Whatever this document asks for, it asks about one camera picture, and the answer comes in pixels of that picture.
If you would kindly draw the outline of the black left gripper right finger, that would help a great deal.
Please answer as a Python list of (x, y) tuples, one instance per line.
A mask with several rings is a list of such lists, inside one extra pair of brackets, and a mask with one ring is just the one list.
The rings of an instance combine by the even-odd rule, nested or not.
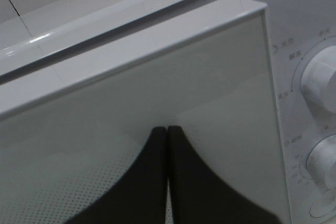
[(280, 223), (220, 179), (201, 159), (180, 126), (167, 130), (174, 223)]

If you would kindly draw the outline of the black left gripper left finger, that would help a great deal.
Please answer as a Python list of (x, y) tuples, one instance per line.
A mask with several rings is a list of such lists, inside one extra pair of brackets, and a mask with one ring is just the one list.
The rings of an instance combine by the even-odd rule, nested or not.
[(165, 223), (166, 199), (167, 130), (159, 126), (123, 176), (67, 223)]

